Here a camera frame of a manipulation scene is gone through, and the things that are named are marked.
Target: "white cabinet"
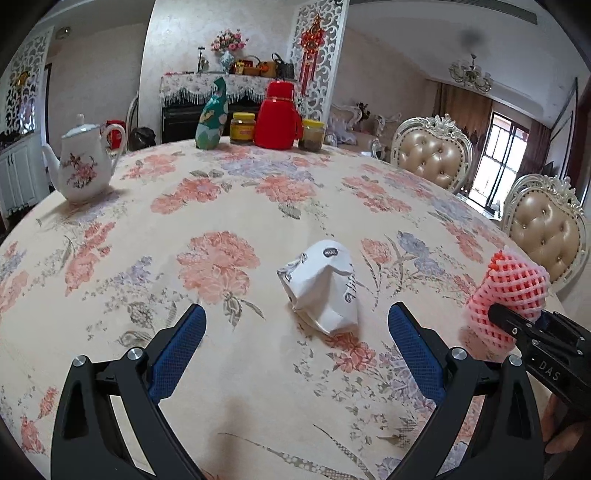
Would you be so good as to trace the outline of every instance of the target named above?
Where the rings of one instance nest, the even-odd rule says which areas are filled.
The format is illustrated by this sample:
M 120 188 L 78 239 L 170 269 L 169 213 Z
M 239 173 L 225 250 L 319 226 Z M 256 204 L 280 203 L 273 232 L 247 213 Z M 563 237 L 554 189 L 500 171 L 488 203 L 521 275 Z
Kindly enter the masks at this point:
M 0 154 L 0 213 L 4 220 L 13 209 L 32 206 L 48 194 L 39 134 L 19 140 Z

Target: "crumpled white paper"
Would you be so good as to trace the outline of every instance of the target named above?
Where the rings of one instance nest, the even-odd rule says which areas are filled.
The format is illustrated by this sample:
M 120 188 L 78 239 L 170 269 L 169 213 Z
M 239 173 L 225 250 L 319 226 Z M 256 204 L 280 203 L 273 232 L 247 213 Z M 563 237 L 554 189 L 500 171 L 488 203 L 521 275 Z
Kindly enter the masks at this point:
M 334 335 L 357 325 L 355 272 L 340 243 L 315 243 L 277 275 L 293 311 L 311 327 Z

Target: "floral tablecloth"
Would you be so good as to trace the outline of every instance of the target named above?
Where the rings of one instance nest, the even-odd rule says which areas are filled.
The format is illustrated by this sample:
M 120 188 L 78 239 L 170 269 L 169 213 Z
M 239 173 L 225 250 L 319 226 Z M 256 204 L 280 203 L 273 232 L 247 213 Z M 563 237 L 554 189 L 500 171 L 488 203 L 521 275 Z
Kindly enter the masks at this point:
M 395 301 L 448 345 L 491 358 L 460 309 L 491 255 L 516 246 L 408 172 L 332 147 L 186 141 L 123 157 L 111 186 L 79 207 L 53 193 L 0 248 L 0 414 L 46 477 L 74 356 L 119 358 L 192 302 L 206 336 L 160 406 L 212 479 L 385 479 L 434 410 L 388 333 Z M 291 311 L 276 274 L 323 238 L 351 251 L 359 300 L 359 329 L 333 338 Z M 554 295 L 547 308 L 561 311 Z
M 213 93 L 213 81 L 223 76 L 228 91 L 228 102 L 236 103 L 248 98 L 256 103 L 265 99 L 267 87 L 275 79 L 248 75 L 221 75 L 219 73 L 171 73 L 160 82 L 160 99 L 163 105 L 188 101 L 201 105 Z

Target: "chandelier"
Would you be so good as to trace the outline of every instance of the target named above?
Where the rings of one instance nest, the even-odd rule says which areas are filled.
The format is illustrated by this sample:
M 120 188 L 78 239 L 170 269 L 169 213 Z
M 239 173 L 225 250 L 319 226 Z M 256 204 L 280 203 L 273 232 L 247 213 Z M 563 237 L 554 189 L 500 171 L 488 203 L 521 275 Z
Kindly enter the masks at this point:
M 490 92 L 493 81 L 491 74 L 486 72 L 482 76 L 482 69 L 475 64 L 476 55 L 472 54 L 472 65 L 466 60 L 460 64 L 458 61 L 452 63 L 449 67 L 449 73 L 456 83 L 461 83 L 464 87 L 473 88 L 482 93 Z

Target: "teapot spout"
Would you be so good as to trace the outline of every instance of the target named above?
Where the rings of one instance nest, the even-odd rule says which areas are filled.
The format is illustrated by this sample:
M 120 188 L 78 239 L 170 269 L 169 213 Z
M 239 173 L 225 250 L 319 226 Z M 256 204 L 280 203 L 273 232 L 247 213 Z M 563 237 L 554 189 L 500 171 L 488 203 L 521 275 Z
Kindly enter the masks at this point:
M 47 170 L 49 171 L 49 178 L 51 180 L 51 183 L 53 183 L 53 187 L 56 190 L 59 190 L 60 161 L 57 159 L 55 153 L 53 153 L 53 150 L 48 144 L 42 145 L 41 150 L 43 151 L 43 157 L 45 158 L 45 162 L 47 163 Z

